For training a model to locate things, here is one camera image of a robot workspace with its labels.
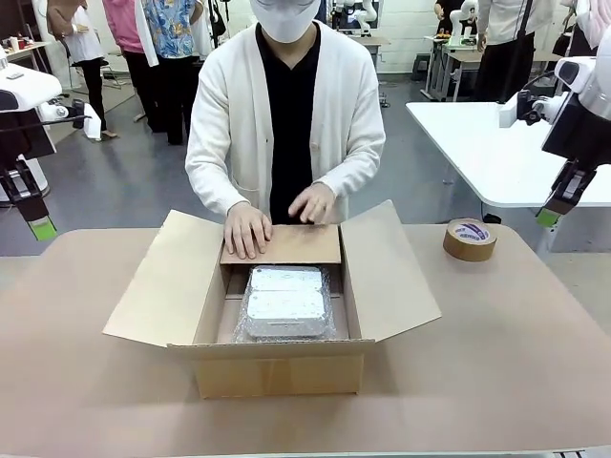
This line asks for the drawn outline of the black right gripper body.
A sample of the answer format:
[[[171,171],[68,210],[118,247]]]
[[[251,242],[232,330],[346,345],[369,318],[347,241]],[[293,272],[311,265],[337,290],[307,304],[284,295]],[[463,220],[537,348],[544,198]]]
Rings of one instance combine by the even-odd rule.
[[[567,160],[555,181],[554,199],[567,205],[577,205],[596,173],[596,167],[583,165],[578,160]]]

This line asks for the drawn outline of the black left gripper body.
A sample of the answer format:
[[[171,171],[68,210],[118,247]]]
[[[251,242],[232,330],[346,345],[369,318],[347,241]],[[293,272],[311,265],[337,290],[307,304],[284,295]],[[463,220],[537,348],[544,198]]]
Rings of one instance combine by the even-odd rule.
[[[47,195],[47,178],[40,166],[38,159],[26,159],[26,165],[29,167],[32,172],[32,176],[41,191],[41,194],[45,197]],[[15,185],[20,192],[25,192],[28,190],[25,182],[21,177],[16,177],[14,179]],[[1,189],[1,208],[10,208],[11,203],[9,198],[7,197],[4,189]]]

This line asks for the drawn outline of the person's right hand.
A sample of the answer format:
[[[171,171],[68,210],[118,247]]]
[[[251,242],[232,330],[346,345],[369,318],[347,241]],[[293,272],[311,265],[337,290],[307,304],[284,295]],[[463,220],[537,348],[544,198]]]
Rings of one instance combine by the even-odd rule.
[[[255,259],[266,251],[272,238],[272,224],[267,215],[246,201],[233,205],[223,228],[224,244],[230,255]]]

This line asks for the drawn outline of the person's left hand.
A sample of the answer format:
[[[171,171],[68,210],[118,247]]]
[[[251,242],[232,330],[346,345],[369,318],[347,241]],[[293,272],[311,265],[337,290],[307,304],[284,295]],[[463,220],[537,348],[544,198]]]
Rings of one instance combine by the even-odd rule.
[[[288,214],[303,224],[324,222],[332,210],[335,194],[322,182],[305,188],[288,207]]]

